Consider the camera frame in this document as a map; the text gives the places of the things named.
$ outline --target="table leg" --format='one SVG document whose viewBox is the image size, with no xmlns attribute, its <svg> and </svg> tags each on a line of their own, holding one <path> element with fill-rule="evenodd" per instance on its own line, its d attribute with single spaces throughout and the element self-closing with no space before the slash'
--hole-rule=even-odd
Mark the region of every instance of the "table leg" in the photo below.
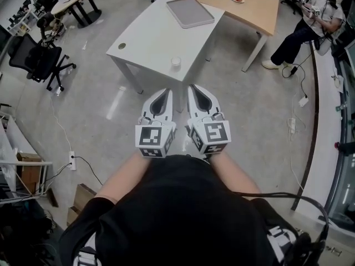
<svg viewBox="0 0 355 266">
<path fill-rule="evenodd" d="M 92 24 L 93 21 L 89 18 L 88 14 L 85 12 L 84 8 L 80 4 L 80 2 L 75 2 L 74 5 L 77 7 L 77 9 L 80 11 L 80 13 L 83 15 L 84 19 L 87 21 L 88 24 Z"/>
<path fill-rule="evenodd" d="M 261 48 L 264 46 L 264 44 L 267 41 L 267 35 L 263 34 L 261 36 L 261 38 L 259 39 L 259 42 L 257 43 L 257 45 L 255 46 L 253 52 L 250 54 L 247 62 L 244 64 L 242 71 L 246 72 L 246 70 L 248 70 L 250 64 L 254 61 L 256 55 L 259 53 L 259 51 L 261 50 Z"/>
<path fill-rule="evenodd" d="M 135 91 L 138 94 L 143 93 L 143 89 L 138 83 L 136 77 L 132 74 L 131 70 L 129 70 L 128 66 L 126 63 L 123 61 L 119 61 L 118 59 L 111 57 L 113 62 L 117 65 L 117 67 L 121 70 L 123 75 L 127 78 L 128 82 L 132 85 L 132 87 L 135 89 Z"/>
<path fill-rule="evenodd" d="M 70 6 L 70 7 L 69 7 L 69 10 L 70 10 L 70 12 L 72 13 L 72 15 L 74 16 L 74 18 L 77 19 L 78 23 L 79 23 L 81 26 L 85 27 L 85 24 L 84 24 L 83 20 L 80 19 L 80 17 L 78 16 L 78 14 L 76 13 L 76 11 L 74 10 L 73 6 Z"/>
<path fill-rule="evenodd" d="M 206 54 L 206 61 L 211 61 L 212 59 L 212 52 L 215 47 L 215 41 L 216 41 L 216 29 L 211 33 L 209 40 L 207 41 L 207 54 Z"/>
<path fill-rule="evenodd" d="M 91 6 L 93 7 L 94 11 L 99 13 L 100 10 L 98 9 L 98 7 L 96 7 L 95 3 L 94 3 L 94 0 L 88 0 L 89 3 L 91 4 Z"/>
<path fill-rule="evenodd" d="M 176 81 L 173 88 L 174 108 L 177 112 L 182 113 L 185 107 L 187 86 L 184 82 Z"/>
</svg>

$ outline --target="gray floor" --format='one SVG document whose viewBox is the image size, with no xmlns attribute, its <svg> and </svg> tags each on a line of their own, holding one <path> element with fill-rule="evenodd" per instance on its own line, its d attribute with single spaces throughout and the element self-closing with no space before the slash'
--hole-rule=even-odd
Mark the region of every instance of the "gray floor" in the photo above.
<svg viewBox="0 0 355 266">
<path fill-rule="evenodd" d="M 26 73 L 10 68 L 7 60 L 0 68 L 6 76 L 2 87 L 7 85 L 7 90 L 1 92 L 3 97 L 16 103 L 20 128 L 39 154 L 53 161 L 56 171 L 68 163 L 69 145 L 53 117 L 52 98 L 55 113 L 68 133 L 73 150 L 89 161 L 100 180 L 105 181 L 135 151 L 134 125 L 143 102 L 164 83 L 139 72 L 145 86 L 145 94 L 139 95 L 105 54 L 119 34 L 150 5 L 150 0 L 94 1 L 103 11 L 100 18 L 103 21 L 78 29 L 74 18 L 69 16 L 65 23 L 68 28 L 71 25 L 75 28 L 70 28 L 57 43 L 78 65 L 64 77 L 64 92 L 57 96 L 46 91 L 44 84 L 26 80 Z M 91 11 L 88 2 L 84 8 Z M 288 6 L 280 4 L 275 35 L 267 41 L 249 70 L 243 73 L 241 68 L 256 45 L 258 35 L 255 30 L 223 17 L 218 26 L 212 60 L 204 64 L 195 79 L 195 83 L 217 96 L 230 121 L 232 143 L 227 151 L 264 192 L 298 190 L 290 169 L 286 121 L 291 117 L 292 97 L 300 87 L 296 76 L 283 79 L 279 71 L 264 69 L 260 62 L 270 58 L 299 20 L 299 15 L 294 16 Z M 38 36 L 38 32 L 34 30 L 33 35 Z M 309 53 L 309 46 L 303 45 L 296 61 L 303 61 Z M 306 130 L 296 134 L 291 146 L 293 169 L 300 179 L 310 149 L 315 107 L 311 58 L 302 66 L 306 71 L 303 86 L 310 101 L 301 109 L 298 101 L 303 96 L 295 97 L 296 113 L 306 124 Z M 296 74 L 303 78 L 301 70 Z M 9 76 L 15 81 L 8 81 Z M 109 120 L 108 111 L 122 87 L 125 88 L 124 94 Z M 186 109 L 182 114 L 174 115 L 180 129 L 170 154 L 196 154 L 183 129 L 187 118 Z M 299 121 L 297 129 L 303 129 Z M 100 188 L 87 164 L 80 159 L 77 164 L 77 171 L 65 169 L 52 184 L 59 208 L 50 207 L 45 199 L 40 200 L 63 228 L 66 227 L 67 209 L 73 204 L 76 185 L 84 183 L 94 190 Z M 290 208 L 292 201 L 273 201 L 273 204 Z"/>
</svg>

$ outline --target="power strip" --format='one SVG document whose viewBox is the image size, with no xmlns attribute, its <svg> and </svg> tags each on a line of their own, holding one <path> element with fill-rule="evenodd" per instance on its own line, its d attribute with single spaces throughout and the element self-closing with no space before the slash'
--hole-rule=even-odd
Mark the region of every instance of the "power strip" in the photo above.
<svg viewBox="0 0 355 266">
<path fill-rule="evenodd" d="M 296 132 L 296 119 L 291 118 L 291 134 L 294 134 Z"/>
<path fill-rule="evenodd" d="M 77 170 L 77 159 L 75 158 L 74 151 L 69 152 L 69 162 L 70 162 L 70 169 L 72 171 L 76 171 Z"/>
</svg>

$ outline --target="forearm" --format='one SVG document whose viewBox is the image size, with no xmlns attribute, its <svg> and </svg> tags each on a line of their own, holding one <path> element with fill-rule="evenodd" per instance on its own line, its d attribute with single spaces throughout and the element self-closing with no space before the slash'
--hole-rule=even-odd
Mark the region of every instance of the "forearm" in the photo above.
<svg viewBox="0 0 355 266">
<path fill-rule="evenodd" d="M 96 197 L 104 197 L 117 203 L 142 179 L 151 159 L 134 153 L 103 185 Z"/>
<path fill-rule="evenodd" d="M 261 193 L 255 182 L 229 157 L 226 152 L 212 155 L 210 163 L 219 178 L 231 191 Z"/>
<path fill-rule="evenodd" d="M 338 28 L 337 24 L 325 22 L 320 17 L 315 17 L 315 21 L 321 24 L 322 28 L 329 33 L 333 33 Z"/>
</svg>

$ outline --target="white table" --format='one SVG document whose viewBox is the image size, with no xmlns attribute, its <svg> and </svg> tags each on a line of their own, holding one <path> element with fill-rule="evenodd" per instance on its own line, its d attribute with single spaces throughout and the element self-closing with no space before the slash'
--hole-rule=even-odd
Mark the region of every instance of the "white table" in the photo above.
<svg viewBox="0 0 355 266">
<path fill-rule="evenodd" d="M 143 88 L 127 64 L 171 78 L 174 82 L 174 105 L 178 112 L 182 112 L 187 86 L 184 80 L 200 52 L 206 51 L 206 60 L 210 60 L 214 30 L 224 11 L 203 4 L 214 16 L 215 22 L 183 29 L 169 12 L 166 6 L 168 1 L 172 0 L 156 0 L 150 5 L 106 53 L 139 94 L 143 92 Z M 125 44 L 123 49 L 119 49 L 121 44 Z M 181 68 L 178 71 L 171 65 L 174 57 L 181 59 Z"/>
<path fill-rule="evenodd" d="M 18 30 L 20 30 L 23 33 L 26 33 L 24 30 L 21 29 L 22 25 L 24 25 L 28 30 L 32 30 L 32 28 L 28 24 L 26 24 L 24 21 L 28 18 L 29 15 L 32 15 L 36 20 L 38 20 L 39 18 L 34 13 L 34 11 L 35 11 L 35 9 L 30 9 L 16 25 L 14 25 L 12 28 L 9 29 L 9 32 L 14 33 L 14 35 L 16 35 L 18 33 Z"/>
</svg>

